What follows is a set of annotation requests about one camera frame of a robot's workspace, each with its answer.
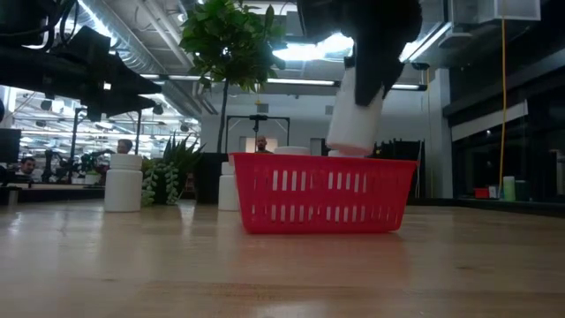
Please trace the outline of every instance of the man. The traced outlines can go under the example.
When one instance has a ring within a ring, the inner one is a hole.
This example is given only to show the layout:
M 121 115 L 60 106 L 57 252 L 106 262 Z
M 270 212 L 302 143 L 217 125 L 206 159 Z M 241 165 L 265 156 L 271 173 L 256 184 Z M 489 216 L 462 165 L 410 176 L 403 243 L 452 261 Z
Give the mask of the man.
M 265 136 L 257 137 L 255 145 L 257 145 L 256 154 L 272 154 L 272 152 L 267 150 L 267 138 L 265 138 Z
M 133 143 L 131 140 L 118 140 L 116 151 L 119 154 L 127 155 L 133 148 Z
M 24 157 L 20 162 L 19 171 L 16 174 L 28 176 L 34 182 L 41 182 L 42 172 L 35 169 L 35 159 L 33 157 Z

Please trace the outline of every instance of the red object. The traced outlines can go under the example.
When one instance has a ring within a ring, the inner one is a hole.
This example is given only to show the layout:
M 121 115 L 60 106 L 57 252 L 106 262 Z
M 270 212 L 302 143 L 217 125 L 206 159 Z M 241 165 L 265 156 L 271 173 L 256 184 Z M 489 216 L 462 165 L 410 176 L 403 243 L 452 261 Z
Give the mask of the red object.
M 488 199 L 488 188 L 476 188 L 475 199 Z
M 233 154 L 250 233 L 379 233 L 403 220 L 415 162 Z

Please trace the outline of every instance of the white plastic bottle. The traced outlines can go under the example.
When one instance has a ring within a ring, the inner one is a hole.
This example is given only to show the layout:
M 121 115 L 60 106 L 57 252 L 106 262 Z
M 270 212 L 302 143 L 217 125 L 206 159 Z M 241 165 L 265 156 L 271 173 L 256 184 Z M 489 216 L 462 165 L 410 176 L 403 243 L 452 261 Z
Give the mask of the white plastic bottle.
M 239 197 L 234 173 L 234 166 L 230 165 L 230 163 L 222 163 L 220 193 L 218 196 L 218 209 L 222 211 L 239 211 Z
M 110 158 L 106 175 L 104 210 L 106 212 L 134 212 L 141 210 L 140 155 L 114 154 Z
M 355 67 L 345 70 L 335 97 L 327 144 L 344 155 L 370 155 L 379 127 L 384 90 L 379 90 L 368 106 L 356 105 L 355 70 Z

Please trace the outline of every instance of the wooden table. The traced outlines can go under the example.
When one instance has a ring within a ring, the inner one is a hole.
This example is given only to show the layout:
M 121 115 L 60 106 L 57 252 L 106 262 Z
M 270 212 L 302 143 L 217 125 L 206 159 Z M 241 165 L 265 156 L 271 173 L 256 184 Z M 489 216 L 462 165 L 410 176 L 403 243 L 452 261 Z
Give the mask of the wooden table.
M 0 213 L 0 317 L 565 317 L 565 220 L 408 207 L 394 234 L 249 236 L 237 213 Z

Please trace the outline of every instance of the yellow cable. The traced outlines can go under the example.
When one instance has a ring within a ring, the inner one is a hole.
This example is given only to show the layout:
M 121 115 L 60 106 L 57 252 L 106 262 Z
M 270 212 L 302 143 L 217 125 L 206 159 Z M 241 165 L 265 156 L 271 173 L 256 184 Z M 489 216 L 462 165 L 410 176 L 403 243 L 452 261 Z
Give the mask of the yellow cable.
M 501 136 L 501 165 L 498 179 L 498 197 L 501 197 L 502 179 L 504 176 L 504 141 L 506 139 L 506 107 L 507 107 L 507 87 L 506 87 L 506 19 L 504 16 L 506 6 L 505 0 L 502 0 L 502 136 Z
M 430 111 L 430 68 L 426 70 L 426 92 L 427 92 L 427 124 L 428 131 L 430 132 L 430 154 L 433 152 L 432 148 L 432 115 Z M 430 194 L 433 198 L 433 163 L 427 163 L 430 165 Z

